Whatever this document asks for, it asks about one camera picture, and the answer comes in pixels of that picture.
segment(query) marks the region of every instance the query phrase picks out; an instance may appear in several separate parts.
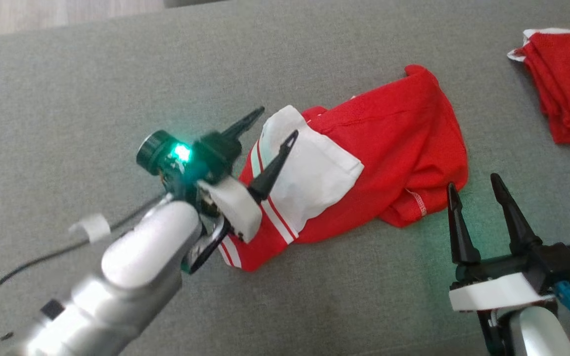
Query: gray fabric surface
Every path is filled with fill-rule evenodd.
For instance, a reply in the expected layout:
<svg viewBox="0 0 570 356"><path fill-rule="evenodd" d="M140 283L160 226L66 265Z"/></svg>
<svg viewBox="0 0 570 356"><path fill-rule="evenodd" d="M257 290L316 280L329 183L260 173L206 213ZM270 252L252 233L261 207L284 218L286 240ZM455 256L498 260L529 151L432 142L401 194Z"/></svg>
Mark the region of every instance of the gray fabric surface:
<svg viewBox="0 0 570 356"><path fill-rule="evenodd" d="M410 63L457 113L471 168L461 197L483 256L508 252L491 172L547 243L570 243L570 146L552 143L529 76L505 57L524 29L552 26L570 28L570 1L263 0L0 37L0 276L68 243L80 217L115 221L157 194L134 162L152 131L190 140L260 104L266 117L335 106ZM101 252L3 286L0 335ZM453 271L446 214L292 246L256 273L215 256L125 354L483 355L475 315L450 309Z"/></svg>

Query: white stripe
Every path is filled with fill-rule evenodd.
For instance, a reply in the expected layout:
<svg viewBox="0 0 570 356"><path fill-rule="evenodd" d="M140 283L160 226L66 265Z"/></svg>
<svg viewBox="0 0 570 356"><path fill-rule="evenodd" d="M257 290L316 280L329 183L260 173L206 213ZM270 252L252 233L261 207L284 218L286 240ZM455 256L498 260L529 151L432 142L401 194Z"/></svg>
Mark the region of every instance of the white stripe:
<svg viewBox="0 0 570 356"><path fill-rule="evenodd" d="M261 206L263 207L263 210L265 210L267 218L270 219L272 225L274 225L276 230L278 230L278 232L283 237L283 240L285 240L285 242L287 242L288 245L292 243L294 241L294 238L289 234L289 231L287 231L287 227L283 225L281 219L279 219L279 217L276 215L276 212L274 212L274 209L272 209L270 202L267 200L263 200L261 202Z"/></svg>
<svg viewBox="0 0 570 356"><path fill-rule="evenodd" d="M230 241L230 236L226 236L224 241L222 241L226 250L228 250L228 255L230 255L231 262L233 262L233 266L241 268L241 259L239 258L239 252L237 252L237 248L235 244Z"/></svg>
<svg viewBox="0 0 570 356"><path fill-rule="evenodd" d="M256 151L256 147L258 146L258 141L254 144L252 151L249 154L249 162L252 168L252 177L258 176L261 173L261 165L258 162L258 151Z"/></svg>
<svg viewBox="0 0 570 356"><path fill-rule="evenodd" d="M224 251L224 248L221 245L217 246L217 248L219 248L219 253L221 253L221 257L224 258L224 262L226 262L228 266L232 266L230 264L230 261L228 260L228 255L226 255L226 251Z"/></svg>
<svg viewBox="0 0 570 356"><path fill-rule="evenodd" d="M428 214L428 211L426 210L426 204L424 203L424 200L421 198L421 196L419 194L417 194L416 192L413 191L409 191L406 189L407 192L409 192L410 194L412 194L412 197L415 198L415 200L417 201L417 205L419 206L419 210L421 210L421 216L426 216Z"/></svg>

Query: red fabric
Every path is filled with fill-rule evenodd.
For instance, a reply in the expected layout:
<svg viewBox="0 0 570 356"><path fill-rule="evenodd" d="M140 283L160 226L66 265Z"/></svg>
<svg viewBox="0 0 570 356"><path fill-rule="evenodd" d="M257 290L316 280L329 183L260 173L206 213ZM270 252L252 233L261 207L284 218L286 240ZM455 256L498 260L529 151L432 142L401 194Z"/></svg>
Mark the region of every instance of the red fabric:
<svg viewBox="0 0 570 356"><path fill-rule="evenodd" d="M570 144L570 34L538 32L519 52L526 56L554 142Z"/></svg>
<svg viewBox="0 0 570 356"><path fill-rule="evenodd" d="M378 216L396 227L410 225L445 208L449 182L461 189L468 181L459 124L437 79L418 65L405 70L406 78L336 108L302 113L310 128L356 156L364 170L339 202L307 221L296 243L322 241ZM251 179L248 156L239 180ZM287 247L265 212L263 217L251 243L232 239L244 270L255 270Z"/></svg>

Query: black cable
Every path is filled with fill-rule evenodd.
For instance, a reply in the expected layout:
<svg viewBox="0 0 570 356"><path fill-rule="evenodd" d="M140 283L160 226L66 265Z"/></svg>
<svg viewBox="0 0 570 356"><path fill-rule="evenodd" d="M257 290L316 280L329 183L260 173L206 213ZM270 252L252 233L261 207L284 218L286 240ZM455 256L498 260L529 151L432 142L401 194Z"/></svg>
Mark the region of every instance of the black cable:
<svg viewBox="0 0 570 356"><path fill-rule="evenodd" d="M158 201L160 201L161 198L163 198L163 196L165 196L166 193L163 193L159 196L156 196L155 198L147 201L144 205L141 205L138 209L136 209L135 211L131 212L131 214L129 214L128 216L124 217L123 219L121 219L120 221L114 223L113 225L110 226L110 230L113 232L114 230L122 227L122 225L124 225L125 223L128 223L129 221L131 221L134 217L138 216L139 214L142 214L142 212L145 209L148 209L149 207L151 207L151 205L156 204ZM16 274L18 274L19 272L22 272L23 270L30 268L36 264L40 264L41 262L45 262L51 259L54 259L55 257L59 257L61 255L65 255L65 253L68 252L72 252L74 250L77 250L83 246L89 245L89 240L86 239L84 241L79 241L77 243L73 243L70 246L67 246L65 248L61 248L61 250L57 250L54 252L50 252L47 255L43 255L41 257L38 257L38 259L34 259L32 261L28 261L25 262L24 264L22 264L21 266L18 266L17 268L13 269L12 271L10 271L9 273L7 273L6 275L4 275L1 279L0 279L0 286L2 284L4 284L7 280L11 279L12 277L14 277Z"/></svg>

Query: red stripe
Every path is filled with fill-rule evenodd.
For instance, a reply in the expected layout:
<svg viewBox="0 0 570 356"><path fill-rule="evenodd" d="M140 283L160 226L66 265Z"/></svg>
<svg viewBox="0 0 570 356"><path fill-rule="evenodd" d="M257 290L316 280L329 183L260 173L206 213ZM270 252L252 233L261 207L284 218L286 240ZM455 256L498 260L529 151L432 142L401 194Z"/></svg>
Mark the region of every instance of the red stripe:
<svg viewBox="0 0 570 356"><path fill-rule="evenodd" d="M261 172L262 172L263 171L263 161L261 160L261 149L260 149L260 147L261 147L261 138L258 138L258 140L256 140L256 156L258 157L258 165L259 165ZM289 232L291 238L295 240L296 235L294 235L294 233L291 232L291 228L289 228L289 225L287 225L287 223L285 222L285 219L283 219L283 217L281 216L281 213L279 213L279 211L274 206L274 202L272 201L272 198L270 198L268 196L267 202L270 204L270 206L272 207L272 210L274 210L274 212L276 213L276 216L279 218L279 220L281 221L283 226L285 226L285 229L287 229L287 232Z"/></svg>
<svg viewBox="0 0 570 356"><path fill-rule="evenodd" d="M224 252L226 252L226 257L228 258L228 262L230 262L230 265L234 266L235 264L233 264L233 259L230 258L230 253L228 253L228 248L226 248L226 246L223 243L220 246L224 249Z"/></svg>

